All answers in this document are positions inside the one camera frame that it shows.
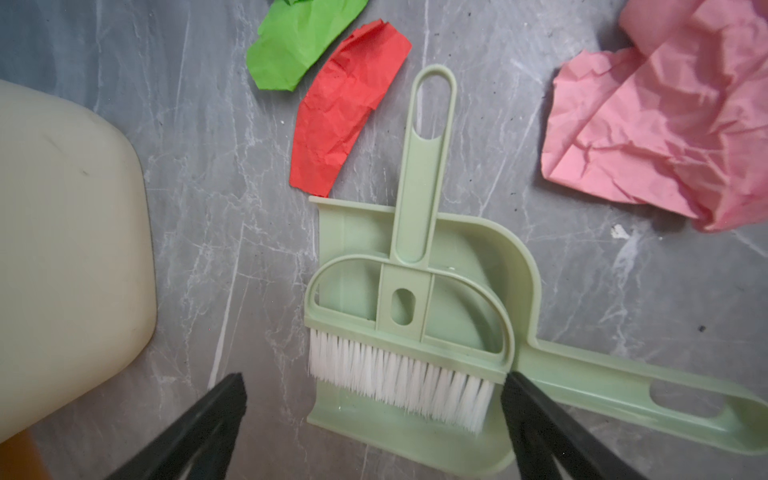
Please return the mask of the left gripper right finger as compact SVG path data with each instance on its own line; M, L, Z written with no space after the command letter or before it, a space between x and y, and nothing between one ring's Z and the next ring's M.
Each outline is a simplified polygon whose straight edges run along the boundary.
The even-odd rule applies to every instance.
M501 407L523 479L641 479L520 372L510 372Z

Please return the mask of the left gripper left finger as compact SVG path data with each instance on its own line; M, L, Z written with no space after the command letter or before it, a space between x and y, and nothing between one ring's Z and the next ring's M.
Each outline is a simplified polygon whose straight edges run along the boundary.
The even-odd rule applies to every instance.
M247 407L243 375L231 373L111 479L223 479Z

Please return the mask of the green plastic dustpan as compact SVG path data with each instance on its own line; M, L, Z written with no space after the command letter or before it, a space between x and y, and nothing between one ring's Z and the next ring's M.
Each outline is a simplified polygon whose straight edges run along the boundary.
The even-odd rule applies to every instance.
M553 401L746 455L767 405L739 385L537 338L541 280L511 232L441 213L424 271L390 266L391 207L317 198L320 266L305 298L308 422L453 475L515 454L500 394L519 372Z

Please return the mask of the green hand brush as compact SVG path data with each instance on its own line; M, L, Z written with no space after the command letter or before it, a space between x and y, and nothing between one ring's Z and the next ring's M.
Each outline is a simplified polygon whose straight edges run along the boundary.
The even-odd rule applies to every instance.
M336 257L311 278L309 369L320 381L476 434L511 368L514 333L492 290L430 263L450 137L444 130L426 139L407 127L389 251ZM330 270L358 262L379 271L371 319L316 301Z

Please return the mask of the large pink paper scrap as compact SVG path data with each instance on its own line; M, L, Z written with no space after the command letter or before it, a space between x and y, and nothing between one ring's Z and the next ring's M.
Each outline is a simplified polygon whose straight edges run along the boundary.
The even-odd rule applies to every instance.
M721 232L767 218L767 5L630 1L632 46L564 63L545 179Z

